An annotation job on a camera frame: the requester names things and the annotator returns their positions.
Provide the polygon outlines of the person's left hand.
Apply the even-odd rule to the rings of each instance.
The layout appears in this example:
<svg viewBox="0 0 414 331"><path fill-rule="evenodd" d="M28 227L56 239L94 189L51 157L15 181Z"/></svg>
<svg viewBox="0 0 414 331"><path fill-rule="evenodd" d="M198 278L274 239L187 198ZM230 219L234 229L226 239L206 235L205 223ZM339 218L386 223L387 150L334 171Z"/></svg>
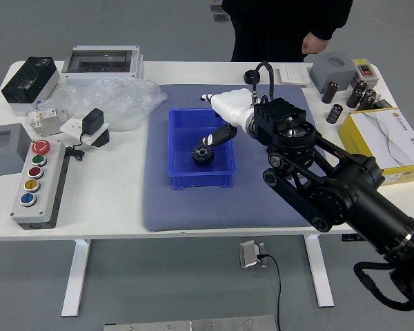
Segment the person's left hand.
<svg viewBox="0 0 414 331"><path fill-rule="evenodd" d="M302 41L302 53L308 54L319 54L327 49L329 40L320 39L313 33L309 32Z"/></svg>

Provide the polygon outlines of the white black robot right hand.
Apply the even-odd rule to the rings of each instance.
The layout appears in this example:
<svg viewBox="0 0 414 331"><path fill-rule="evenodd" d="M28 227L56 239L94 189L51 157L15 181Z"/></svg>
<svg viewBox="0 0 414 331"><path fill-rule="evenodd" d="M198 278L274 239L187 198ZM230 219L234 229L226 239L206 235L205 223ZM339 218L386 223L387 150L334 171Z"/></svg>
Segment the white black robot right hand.
<svg viewBox="0 0 414 331"><path fill-rule="evenodd" d="M226 122L223 126L201 139L204 146L216 147L233 139L238 128L254 136L254 110L252 93L245 88L221 94L203 94L201 100L208 101L212 109Z"/></svg>

